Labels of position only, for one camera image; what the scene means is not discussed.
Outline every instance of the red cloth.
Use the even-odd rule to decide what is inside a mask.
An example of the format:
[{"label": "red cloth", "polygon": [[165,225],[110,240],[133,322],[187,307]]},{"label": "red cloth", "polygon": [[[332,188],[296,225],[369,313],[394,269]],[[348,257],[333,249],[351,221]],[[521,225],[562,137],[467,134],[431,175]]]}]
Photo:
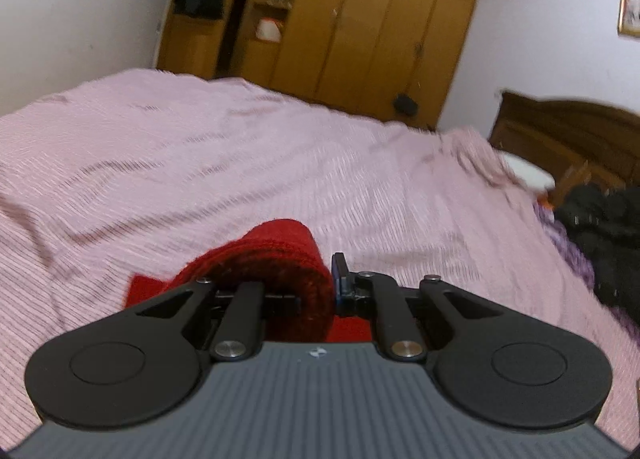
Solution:
[{"label": "red cloth", "polygon": [[[269,221],[241,239],[211,249],[169,282],[137,275],[131,281],[125,307],[130,307],[198,277],[208,276],[222,288],[260,280],[270,293],[293,293],[301,299],[294,319],[268,321],[267,338],[276,341],[321,342],[334,314],[331,273],[322,263],[311,232],[291,219]],[[370,341],[369,325],[359,319],[337,319],[329,341]]]}]

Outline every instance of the pillow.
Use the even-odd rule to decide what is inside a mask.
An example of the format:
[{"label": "pillow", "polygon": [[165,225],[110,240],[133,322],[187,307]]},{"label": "pillow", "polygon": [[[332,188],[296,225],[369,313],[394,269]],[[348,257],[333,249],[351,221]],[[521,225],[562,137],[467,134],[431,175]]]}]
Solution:
[{"label": "pillow", "polygon": [[498,150],[498,154],[507,164],[511,171],[533,192],[537,195],[544,194],[548,190],[556,187],[556,180],[546,170],[542,170],[539,166],[523,160],[515,154]]}]

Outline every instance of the gray plastic base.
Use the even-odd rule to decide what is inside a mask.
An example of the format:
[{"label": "gray plastic base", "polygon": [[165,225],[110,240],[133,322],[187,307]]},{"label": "gray plastic base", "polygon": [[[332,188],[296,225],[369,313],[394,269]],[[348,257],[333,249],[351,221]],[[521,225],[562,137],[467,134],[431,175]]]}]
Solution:
[{"label": "gray plastic base", "polygon": [[215,366],[197,393],[154,421],[88,432],[45,423],[17,459],[623,459],[591,425],[518,433],[450,404],[418,365],[370,343],[265,343]]}]

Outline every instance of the silver bolt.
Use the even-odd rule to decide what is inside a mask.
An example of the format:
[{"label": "silver bolt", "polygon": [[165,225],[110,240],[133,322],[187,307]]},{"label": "silver bolt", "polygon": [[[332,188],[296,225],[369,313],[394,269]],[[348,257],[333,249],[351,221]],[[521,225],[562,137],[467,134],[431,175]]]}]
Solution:
[{"label": "silver bolt", "polygon": [[402,340],[391,346],[391,352],[401,358],[413,358],[422,353],[422,346],[412,340]]},{"label": "silver bolt", "polygon": [[225,340],[215,347],[215,352],[223,358],[238,358],[246,352],[246,347],[242,342],[236,340]]}]

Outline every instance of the wooden headboard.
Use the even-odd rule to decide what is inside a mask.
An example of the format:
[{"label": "wooden headboard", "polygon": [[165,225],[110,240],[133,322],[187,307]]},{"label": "wooden headboard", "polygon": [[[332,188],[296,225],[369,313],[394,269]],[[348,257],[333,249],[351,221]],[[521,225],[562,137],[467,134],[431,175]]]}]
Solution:
[{"label": "wooden headboard", "polygon": [[613,106],[505,91],[490,142],[554,176],[556,201],[568,181],[640,182],[640,116]]}]

